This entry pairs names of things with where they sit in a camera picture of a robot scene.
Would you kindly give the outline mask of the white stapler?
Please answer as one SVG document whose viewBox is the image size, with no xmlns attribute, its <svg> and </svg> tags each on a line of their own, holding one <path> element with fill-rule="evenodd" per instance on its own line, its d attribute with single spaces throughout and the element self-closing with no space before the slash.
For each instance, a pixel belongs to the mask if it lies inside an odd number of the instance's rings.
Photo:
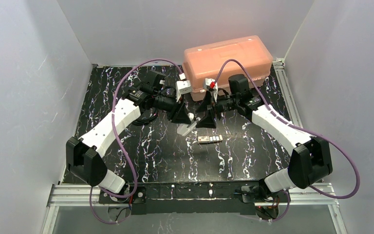
<svg viewBox="0 0 374 234">
<path fill-rule="evenodd" d="M 177 128 L 177 134 L 185 137 L 192 130 L 196 128 L 197 123 L 201 120 L 200 117 L 196 117 L 193 113 L 188 113 L 188 117 L 191 120 L 191 124 L 180 124 Z"/>
</svg>

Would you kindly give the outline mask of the white staples box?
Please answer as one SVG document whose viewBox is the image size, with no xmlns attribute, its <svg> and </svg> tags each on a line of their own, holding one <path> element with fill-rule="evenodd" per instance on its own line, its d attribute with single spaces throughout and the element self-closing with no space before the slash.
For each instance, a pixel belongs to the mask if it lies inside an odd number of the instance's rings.
<svg viewBox="0 0 374 234">
<path fill-rule="evenodd" d="M 222 142 L 223 137 L 221 135 L 214 135 L 214 136 L 198 136 L 197 142 L 199 144 L 212 144 L 217 142 Z"/>
</svg>

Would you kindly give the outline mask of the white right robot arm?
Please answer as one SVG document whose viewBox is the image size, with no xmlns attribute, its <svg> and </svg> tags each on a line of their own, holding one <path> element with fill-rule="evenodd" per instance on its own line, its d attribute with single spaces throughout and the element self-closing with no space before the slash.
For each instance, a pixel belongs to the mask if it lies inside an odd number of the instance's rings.
<svg viewBox="0 0 374 234">
<path fill-rule="evenodd" d="M 268 196 L 281 190 L 295 187 L 305 189 L 328 176 L 333 171 L 329 142 L 321 137 L 292 128 L 292 123 L 270 105 L 265 105 L 260 95 L 251 92 L 245 75 L 238 74 L 228 78 L 230 93 L 217 94 L 214 79 L 204 81 L 205 98 L 198 112 L 205 116 L 197 123 L 198 128 L 216 128 L 216 118 L 223 112 L 237 112 L 266 130 L 290 157 L 289 166 L 259 180 L 254 189 L 260 196 Z"/>
</svg>

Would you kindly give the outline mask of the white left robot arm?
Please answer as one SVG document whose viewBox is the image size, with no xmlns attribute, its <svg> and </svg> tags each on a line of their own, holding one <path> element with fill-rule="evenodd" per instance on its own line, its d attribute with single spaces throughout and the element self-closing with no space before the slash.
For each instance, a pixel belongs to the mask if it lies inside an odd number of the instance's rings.
<svg viewBox="0 0 374 234">
<path fill-rule="evenodd" d="M 104 189 L 109 195 L 117 198 L 133 195 L 137 189 L 133 164 L 130 164 L 130 168 L 134 187 L 132 192 L 126 194 L 123 192 L 125 180 L 107 168 L 103 156 L 117 140 L 117 135 L 151 108 L 166 112 L 170 122 L 180 125 L 182 134 L 188 133 L 187 126 L 192 124 L 194 115 L 188 113 L 183 95 L 190 93 L 192 88 L 184 74 L 180 74 L 179 78 L 174 87 L 175 96 L 164 94 L 167 89 L 164 86 L 166 75 L 153 70 L 133 86 L 127 86 L 112 111 L 94 128 L 66 142 L 66 169 L 88 185 Z"/>
</svg>

